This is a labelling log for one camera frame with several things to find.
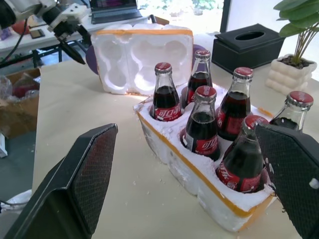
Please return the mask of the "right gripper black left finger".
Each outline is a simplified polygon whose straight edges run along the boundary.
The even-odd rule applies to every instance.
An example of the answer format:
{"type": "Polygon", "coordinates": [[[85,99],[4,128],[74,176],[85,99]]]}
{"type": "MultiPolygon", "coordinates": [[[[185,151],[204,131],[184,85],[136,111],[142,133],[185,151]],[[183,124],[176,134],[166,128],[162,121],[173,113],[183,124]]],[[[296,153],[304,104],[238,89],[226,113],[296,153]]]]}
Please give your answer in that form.
{"type": "Polygon", "coordinates": [[[89,130],[45,176],[6,239],[90,239],[108,190],[118,127],[89,130]]]}

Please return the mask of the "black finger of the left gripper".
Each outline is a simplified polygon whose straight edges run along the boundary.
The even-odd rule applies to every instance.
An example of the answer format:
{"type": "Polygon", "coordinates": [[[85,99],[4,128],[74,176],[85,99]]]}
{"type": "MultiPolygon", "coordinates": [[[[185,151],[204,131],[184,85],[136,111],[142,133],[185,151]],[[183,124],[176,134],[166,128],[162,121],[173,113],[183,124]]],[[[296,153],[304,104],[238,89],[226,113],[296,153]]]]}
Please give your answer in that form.
{"type": "Polygon", "coordinates": [[[92,45],[91,34],[86,30],[86,28],[83,25],[78,24],[76,26],[76,30],[82,36],[84,43],[87,44],[88,46],[91,46],[92,45]]]}
{"type": "Polygon", "coordinates": [[[85,61],[81,57],[81,55],[71,46],[67,44],[67,42],[60,41],[60,48],[69,56],[71,57],[74,61],[85,65],[85,61]]]}

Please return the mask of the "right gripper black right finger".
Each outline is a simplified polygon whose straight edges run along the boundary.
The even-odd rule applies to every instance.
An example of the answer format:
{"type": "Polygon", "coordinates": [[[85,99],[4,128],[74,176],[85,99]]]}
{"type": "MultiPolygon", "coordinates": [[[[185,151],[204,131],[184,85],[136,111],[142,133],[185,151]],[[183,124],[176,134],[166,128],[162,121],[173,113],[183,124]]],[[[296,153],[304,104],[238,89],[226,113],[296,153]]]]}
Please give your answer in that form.
{"type": "Polygon", "coordinates": [[[319,144],[300,131],[261,124],[255,134],[270,185],[298,234],[319,237],[319,144]]]}

